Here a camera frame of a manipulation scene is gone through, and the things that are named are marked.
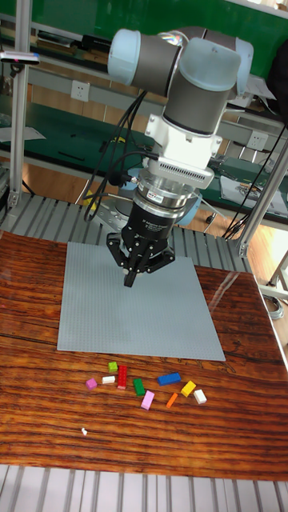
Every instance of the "robotic arm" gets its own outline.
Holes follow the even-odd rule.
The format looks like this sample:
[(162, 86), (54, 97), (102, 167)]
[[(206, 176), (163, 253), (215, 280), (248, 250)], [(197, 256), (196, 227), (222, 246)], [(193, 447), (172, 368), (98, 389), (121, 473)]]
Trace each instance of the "robotic arm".
[(162, 116), (152, 114), (145, 132), (158, 159), (140, 171), (121, 234), (107, 236), (126, 272), (125, 286), (175, 259), (168, 237), (191, 208), (195, 190), (207, 188), (214, 177), (207, 164), (222, 141), (218, 124), (228, 98), (244, 93), (252, 57), (248, 42), (200, 27), (158, 36), (120, 30), (114, 36), (110, 76), (168, 97)]

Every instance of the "gray baseplate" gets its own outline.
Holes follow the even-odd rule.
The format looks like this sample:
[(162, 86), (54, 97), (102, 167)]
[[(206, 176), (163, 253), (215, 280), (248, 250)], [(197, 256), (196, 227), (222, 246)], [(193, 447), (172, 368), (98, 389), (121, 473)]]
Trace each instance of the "gray baseplate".
[(123, 285), (106, 247), (68, 243), (58, 349), (224, 361), (190, 258)]

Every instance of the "small white piece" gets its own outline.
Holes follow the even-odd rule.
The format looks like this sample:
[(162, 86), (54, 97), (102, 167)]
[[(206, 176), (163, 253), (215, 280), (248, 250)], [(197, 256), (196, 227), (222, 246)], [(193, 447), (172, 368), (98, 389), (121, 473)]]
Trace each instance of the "small white piece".
[(102, 377), (102, 384), (113, 384), (115, 382), (115, 375), (109, 375), (109, 377)]
[(202, 391), (202, 390), (197, 390), (197, 391), (195, 391), (195, 392), (193, 393), (193, 395), (195, 396), (195, 398), (196, 398), (196, 400), (197, 400), (197, 402), (198, 402), (199, 404), (207, 402), (207, 398), (206, 398), (206, 396), (204, 395), (204, 393), (203, 393), (203, 391)]

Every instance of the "wall socket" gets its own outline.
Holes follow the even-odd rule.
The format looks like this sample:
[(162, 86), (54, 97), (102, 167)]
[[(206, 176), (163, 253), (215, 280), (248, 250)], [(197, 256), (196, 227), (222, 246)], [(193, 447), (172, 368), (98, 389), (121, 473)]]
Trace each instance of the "wall socket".
[(264, 150), (264, 146), (268, 140), (268, 134), (264, 134), (261, 131), (253, 131), (246, 147), (251, 148), (255, 151)]
[(89, 101), (89, 89), (90, 84), (85, 82), (78, 82), (78, 80), (72, 81), (71, 97), (78, 99), (80, 102)]

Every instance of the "label sticker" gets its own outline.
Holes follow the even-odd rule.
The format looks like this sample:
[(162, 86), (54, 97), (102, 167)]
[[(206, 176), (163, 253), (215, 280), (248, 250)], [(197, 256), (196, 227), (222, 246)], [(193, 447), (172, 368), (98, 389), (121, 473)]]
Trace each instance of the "label sticker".
[(163, 196), (155, 194), (154, 192), (148, 192), (147, 197), (158, 204), (161, 204), (164, 199)]

